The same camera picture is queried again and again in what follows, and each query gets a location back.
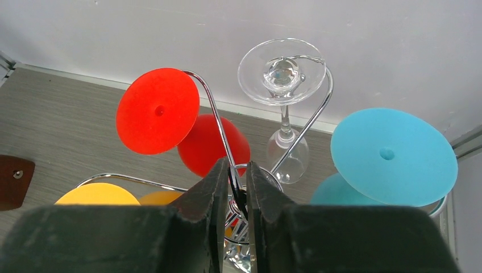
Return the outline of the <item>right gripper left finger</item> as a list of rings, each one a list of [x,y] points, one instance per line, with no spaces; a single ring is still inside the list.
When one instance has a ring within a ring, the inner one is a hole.
[[[229,162],[166,206],[49,205],[1,247],[2,272],[221,272]]]

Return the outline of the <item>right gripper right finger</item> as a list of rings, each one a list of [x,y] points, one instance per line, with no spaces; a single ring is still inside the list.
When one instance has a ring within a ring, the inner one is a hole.
[[[302,205],[246,169],[252,272],[458,272],[433,220],[406,206]]]

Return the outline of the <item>chrome wine glass rack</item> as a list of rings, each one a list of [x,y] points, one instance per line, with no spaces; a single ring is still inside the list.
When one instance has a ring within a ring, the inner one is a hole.
[[[241,271],[250,272],[247,209],[244,203],[245,188],[239,181],[246,171],[247,163],[250,161],[249,143],[246,137],[230,121],[220,116],[213,94],[204,79],[192,71],[181,71],[187,73],[197,86],[200,95],[200,113],[213,113],[218,120],[218,128],[227,152],[225,157],[231,164],[231,173],[228,177],[231,195],[228,197],[228,214],[225,223],[225,248],[227,250],[225,260],[230,261]],[[274,183],[276,187],[280,186],[271,170],[267,171],[266,175],[268,180]]]

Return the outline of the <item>yellow wine glass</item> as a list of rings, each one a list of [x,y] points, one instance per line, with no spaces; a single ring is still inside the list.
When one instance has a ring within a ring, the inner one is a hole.
[[[72,189],[56,205],[168,205],[182,196],[178,191],[156,191],[140,199],[126,189],[109,183],[92,183]]]

